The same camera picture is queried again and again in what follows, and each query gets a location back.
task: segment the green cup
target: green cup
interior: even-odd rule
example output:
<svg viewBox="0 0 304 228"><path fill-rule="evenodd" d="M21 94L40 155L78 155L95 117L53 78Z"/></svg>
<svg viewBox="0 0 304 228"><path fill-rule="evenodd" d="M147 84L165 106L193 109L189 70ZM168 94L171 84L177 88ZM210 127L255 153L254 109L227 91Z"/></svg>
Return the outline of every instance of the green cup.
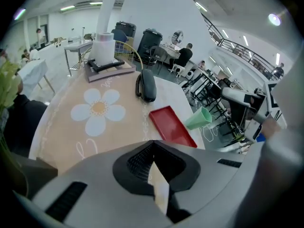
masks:
<svg viewBox="0 0 304 228"><path fill-rule="evenodd" d="M190 118L188 118L184 124L188 129L192 130L195 128L204 127L211 122L211 114L206 108L201 107Z"/></svg>

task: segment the railing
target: railing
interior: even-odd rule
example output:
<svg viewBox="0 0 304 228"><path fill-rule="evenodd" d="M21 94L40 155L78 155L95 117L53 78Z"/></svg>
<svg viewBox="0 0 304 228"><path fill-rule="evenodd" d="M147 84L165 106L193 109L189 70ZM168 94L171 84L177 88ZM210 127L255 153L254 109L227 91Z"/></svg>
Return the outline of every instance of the railing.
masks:
<svg viewBox="0 0 304 228"><path fill-rule="evenodd" d="M272 74L275 67L269 63L266 59L262 58L256 52L244 47L234 41L224 39L219 30L212 24L212 22L205 17L203 14L204 20L207 24L208 31L211 38L217 44L217 46L230 51L243 60L247 61L253 67L255 67L259 72L261 72L268 80L278 80L278 78Z"/></svg>

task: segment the white stool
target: white stool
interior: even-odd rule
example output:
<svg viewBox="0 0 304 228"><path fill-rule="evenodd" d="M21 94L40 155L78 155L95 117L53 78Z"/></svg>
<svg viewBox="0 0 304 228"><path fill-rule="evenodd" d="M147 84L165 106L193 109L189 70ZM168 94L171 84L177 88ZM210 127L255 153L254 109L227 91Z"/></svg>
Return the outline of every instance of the white stool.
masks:
<svg viewBox="0 0 304 228"><path fill-rule="evenodd" d="M184 68L183 66L180 66L180 65L176 65L176 67L180 70L180 71L177 73L176 77L181 77L181 73L182 73L183 71L185 71L185 68Z"/></svg>
<svg viewBox="0 0 304 228"><path fill-rule="evenodd" d="M173 68L170 70L170 73L172 73L173 71L175 71L175 68L177 68L177 64L173 64Z"/></svg>

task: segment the table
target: table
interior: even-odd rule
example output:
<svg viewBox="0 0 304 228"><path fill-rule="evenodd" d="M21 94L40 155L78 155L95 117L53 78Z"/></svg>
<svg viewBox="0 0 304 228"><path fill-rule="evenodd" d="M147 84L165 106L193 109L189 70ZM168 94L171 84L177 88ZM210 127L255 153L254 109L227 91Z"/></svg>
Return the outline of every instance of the table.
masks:
<svg viewBox="0 0 304 228"><path fill-rule="evenodd" d="M18 74L21 76L23 81L23 90L22 94L27 97L33 92L36 85L39 84L39 81L44 77L48 86L52 89L55 94L55 90L48 81L46 77L46 73L48 71L47 64L45 60L33 60L28 62L19 72Z"/></svg>
<svg viewBox="0 0 304 228"><path fill-rule="evenodd" d="M152 110L170 105L182 122L192 116L182 88L167 80L155 77L157 98L154 102L145 103L136 97L138 74L87 83L84 69L80 69L47 107L29 158L39 157L63 173L96 153L141 141L161 140L149 118ZM199 129L189 133L198 148L204 149Z"/></svg>
<svg viewBox="0 0 304 228"><path fill-rule="evenodd" d="M93 45L93 41L91 41L91 40L85 40L85 41L81 40L81 41L74 42L74 43L69 44L69 45L64 47L65 56L66 56L66 64L67 64L67 68L68 68L68 71L70 73L70 76L72 76L71 70L78 70L79 68L78 68L78 64L74 65L73 67L70 67L70 65L68 63L68 59L67 59L67 51L77 52L78 53L78 61L80 61L81 54L84 53L86 50L88 50L92 45Z"/></svg>
<svg viewBox="0 0 304 228"><path fill-rule="evenodd" d="M165 49L166 52L168 53L168 58L167 60L165 61L165 63L169 64L169 60L170 58L174 58L174 59L178 59L180 57L180 54L178 52L176 52L174 49L164 45L164 44L160 44L160 47ZM185 70L182 72L181 76L183 77L186 77L188 72L191 70L191 69L196 69L198 68L199 66L197 64L195 64L194 62L192 62L191 60L188 61L188 63L186 64L185 66Z"/></svg>

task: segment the white flower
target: white flower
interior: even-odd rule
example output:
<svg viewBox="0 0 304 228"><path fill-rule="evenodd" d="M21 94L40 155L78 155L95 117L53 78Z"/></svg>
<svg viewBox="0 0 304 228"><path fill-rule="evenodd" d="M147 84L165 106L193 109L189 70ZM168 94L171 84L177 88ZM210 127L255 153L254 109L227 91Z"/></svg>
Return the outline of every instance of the white flower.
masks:
<svg viewBox="0 0 304 228"><path fill-rule="evenodd" d="M87 104L78 104L71 110L71 118L74 121L83 121L88 118L85 132L90 136L98 136L105 130L105 117L111 121L118 122L125 115L125 108L113 104L119 99L119 92L110 89L103 97L98 89L89 89L84 93Z"/></svg>

